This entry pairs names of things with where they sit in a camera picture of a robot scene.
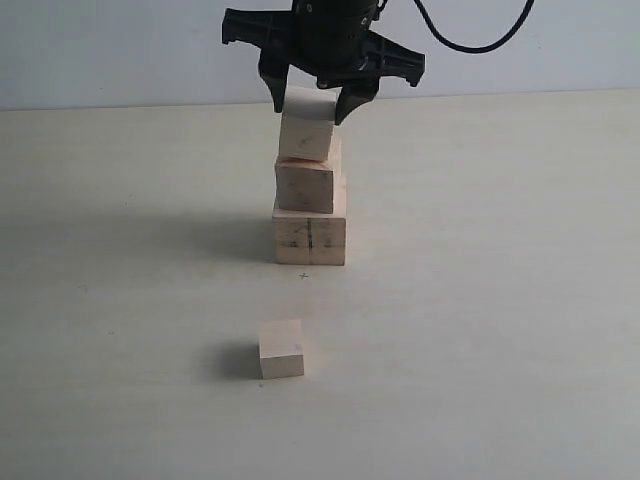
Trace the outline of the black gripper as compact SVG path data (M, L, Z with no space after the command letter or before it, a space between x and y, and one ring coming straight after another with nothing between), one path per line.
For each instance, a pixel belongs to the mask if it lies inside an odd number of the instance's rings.
M228 8L222 42L243 42L260 50L258 73L276 113L284 107L291 66L315 77L325 88L342 86L335 108L341 125L357 108L372 102L381 77L398 77L415 87L425 56L372 30L378 1L294 1L287 10Z

